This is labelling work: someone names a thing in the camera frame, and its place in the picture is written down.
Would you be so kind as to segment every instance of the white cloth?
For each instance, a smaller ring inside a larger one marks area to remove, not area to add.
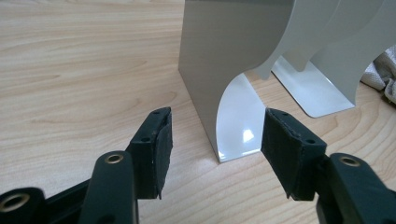
[[[361,82],[382,91],[396,104],[396,45],[379,55],[364,72]]]

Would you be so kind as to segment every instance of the fabric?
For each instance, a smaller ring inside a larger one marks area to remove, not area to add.
[[[396,45],[379,55],[364,72],[361,82],[385,91],[385,96],[396,104]]]

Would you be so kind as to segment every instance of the light wood tabletop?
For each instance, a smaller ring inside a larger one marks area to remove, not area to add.
[[[316,202],[288,200],[261,153],[218,163],[177,70],[184,1],[0,2],[0,194],[47,197],[124,150],[147,114],[173,110],[174,148],[162,200],[139,201],[141,223],[318,223]],[[271,76],[247,74],[262,101],[366,160],[396,189],[396,106],[359,85],[357,106],[309,118]]]

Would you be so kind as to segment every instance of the wooden table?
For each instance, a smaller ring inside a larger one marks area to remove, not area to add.
[[[163,199],[141,223],[318,223],[315,202],[287,200],[261,153],[219,164],[177,71],[184,1],[0,2],[0,193],[46,196],[89,178],[124,150],[149,113],[172,106],[174,149]],[[309,118],[279,82],[248,74],[267,106],[369,162],[396,189],[395,106],[360,85],[357,106]]]

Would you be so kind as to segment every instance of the wood grain surface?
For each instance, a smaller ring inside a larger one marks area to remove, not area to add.
[[[0,194],[49,197],[124,150],[151,111],[173,109],[163,199],[141,223],[318,223],[315,202],[286,199],[261,153],[219,164],[177,71],[184,1],[0,1]],[[372,165],[396,189],[396,114],[360,85],[357,106],[309,118],[274,78],[247,74],[263,102]]]

